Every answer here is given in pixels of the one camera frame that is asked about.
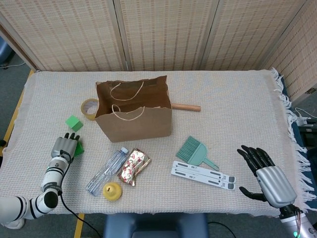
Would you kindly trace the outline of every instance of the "green block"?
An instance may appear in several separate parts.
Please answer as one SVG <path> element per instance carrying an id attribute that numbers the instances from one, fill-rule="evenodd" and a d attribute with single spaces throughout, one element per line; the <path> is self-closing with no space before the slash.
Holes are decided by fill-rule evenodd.
<path id="1" fill-rule="evenodd" d="M 69 119 L 66 120 L 66 124 L 72 128 L 75 132 L 83 127 L 84 124 L 75 116 L 70 116 Z"/>
<path id="2" fill-rule="evenodd" d="M 75 154 L 74 154 L 74 157 L 84 153 L 84 147 L 82 145 L 82 143 L 80 143 L 79 141 L 77 142 L 77 146 L 76 146 L 76 150 L 75 150 Z"/>

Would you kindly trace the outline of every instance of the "white rope handle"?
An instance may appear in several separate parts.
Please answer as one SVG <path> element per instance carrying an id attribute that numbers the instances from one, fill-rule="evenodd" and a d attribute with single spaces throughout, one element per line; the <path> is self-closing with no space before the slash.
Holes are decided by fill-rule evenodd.
<path id="1" fill-rule="evenodd" d="M 139 118 L 140 116 L 142 116 L 142 114 L 143 114 L 143 112 L 144 112 L 144 109 L 145 109 L 145 107 L 143 107 L 143 110 L 142 110 L 141 114 L 139 114 L 139 115 L 136 116 L 135 118 L 125 119 L 125 118 L 122 118 L 122 117 L 118 116 L 117 113 L 115 113 L 115 111 L 114 111 L 114 109 L 113 109 L 113 106 L 116 106 L 117 108 L 119 108 L 119 112 L 121 111 L 120 107 L 119 107 L 118 105 L 116 105 L 116 104 L 113 104 L 113 105 L 111 106 L 113 114 L 114 114 L 117 118 L 119 118 L 119 119 L 121 119 L 121 120 L 135 120 L 135 119 Z"/>
<path id="2" fill-rule="evenodd" d="M 118 100 L 118 101 L 129 101 L 129 100 L 134 99 L 134 98 L 138 95 L 138 93 L 140 92 L 141 88 L 143 87 L 144 81 L 142 82 L 141 87 L 140 87 L 139 90 L 136 92 L 136 94 L 135 94 L 132 98 L 129 98 L 129 99 L 117 99 L 117 98 L 113 97 L 113 95 L 111 94 L 112 91 L 113 91 L 113 89 L 115 89 L 116 87 L 120 86 L 120 84 L 121 84 L 121 83 L 119 83 L 118 85 L 114 86 L 114 87 L 110 90 L 110 96 L 111 96 L 113 99 Z"/>

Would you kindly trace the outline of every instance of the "green light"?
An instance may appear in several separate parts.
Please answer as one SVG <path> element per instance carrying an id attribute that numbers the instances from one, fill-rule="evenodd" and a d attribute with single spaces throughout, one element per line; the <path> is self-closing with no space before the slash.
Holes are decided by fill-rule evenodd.
<path id="1" fill-rule="evenodd" d="M 300 238 L 300 237 L 301 237 L 301 235 L 298 235 L 298 237 L 297 237 L 297 232 L 294 232 L 293 235 L 294 235 L 296 238 Z"/>

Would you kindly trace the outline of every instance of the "masking tape roll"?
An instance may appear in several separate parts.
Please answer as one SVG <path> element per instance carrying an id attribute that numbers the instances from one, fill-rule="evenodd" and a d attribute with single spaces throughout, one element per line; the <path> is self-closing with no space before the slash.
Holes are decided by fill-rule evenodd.
<path id="1" fill-rule="evenodd" d="M 99 101 L 97 99 L 90 98 L 82 103 L 80 110 L 89 120 L 95 120 L 98 106 Z"/>

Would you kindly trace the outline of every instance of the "shiny foil package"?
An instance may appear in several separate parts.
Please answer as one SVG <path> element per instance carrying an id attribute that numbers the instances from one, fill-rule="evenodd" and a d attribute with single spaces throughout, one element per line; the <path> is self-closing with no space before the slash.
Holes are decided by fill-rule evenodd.
<path id="1" fill-rule="evenodd" d="M 134 148 L 122 165 L 118 177 L 121 181 L 135 186 L 136 176 L 149 164 L 151 159 L 143 151 Z"/>

